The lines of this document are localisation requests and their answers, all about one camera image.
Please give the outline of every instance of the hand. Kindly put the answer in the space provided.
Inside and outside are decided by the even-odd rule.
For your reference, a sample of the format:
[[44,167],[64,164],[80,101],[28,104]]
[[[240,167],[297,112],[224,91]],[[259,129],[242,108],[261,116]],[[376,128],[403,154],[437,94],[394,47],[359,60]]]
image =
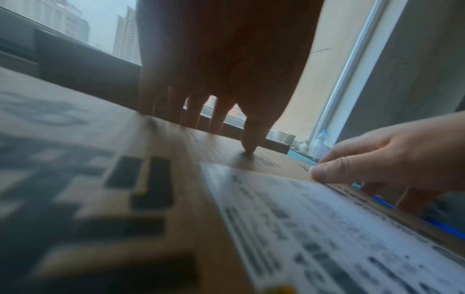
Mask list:
[[139,0],[138,110],[197,126],[217,97],[210,132],[237,103],[252,153],[283,113],[309,57],[324,0]]
[[398,208],[418,213],[439,195],[465,189],[465,112],[398,124],[336,144],[310,170],[321,183],[408,188]]

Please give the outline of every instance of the fingernail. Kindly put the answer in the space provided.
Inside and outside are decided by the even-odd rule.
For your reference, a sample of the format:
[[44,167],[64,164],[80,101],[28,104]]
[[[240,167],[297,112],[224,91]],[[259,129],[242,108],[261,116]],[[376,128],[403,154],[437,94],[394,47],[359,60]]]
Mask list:
[[315,167],[311,167],[309,169],[309,174],[313,180],[324,183],[327,175],[327,166],[325,164],[321,164]]

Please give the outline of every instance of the high-rise building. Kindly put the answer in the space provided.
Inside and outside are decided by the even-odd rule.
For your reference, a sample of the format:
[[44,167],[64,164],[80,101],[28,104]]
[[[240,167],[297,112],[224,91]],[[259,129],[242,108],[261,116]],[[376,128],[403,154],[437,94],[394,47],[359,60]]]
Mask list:
[[67,0],[3,0],[3,7],[83,43],[89,42],[89,23]]
[[113,55],[140,64],[136,11],[127,7],[126,17],[118,16]]

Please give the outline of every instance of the paper label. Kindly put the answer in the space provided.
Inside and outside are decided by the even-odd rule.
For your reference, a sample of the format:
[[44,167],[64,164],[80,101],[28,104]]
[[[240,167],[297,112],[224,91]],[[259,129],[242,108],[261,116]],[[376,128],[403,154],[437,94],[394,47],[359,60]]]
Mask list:
[[465,294],[464,259],[355,199],[321,184],[201,169],[257,292]]

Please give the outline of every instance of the sky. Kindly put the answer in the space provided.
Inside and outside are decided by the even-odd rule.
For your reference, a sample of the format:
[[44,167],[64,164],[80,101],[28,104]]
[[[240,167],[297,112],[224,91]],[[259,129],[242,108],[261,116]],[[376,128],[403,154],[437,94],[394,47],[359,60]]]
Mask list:
[[126,6],[136,8],[137,0],[68,0],[82,11],[89,22],[89,45],[108,53],[113,52],[118,15],[126,17]]

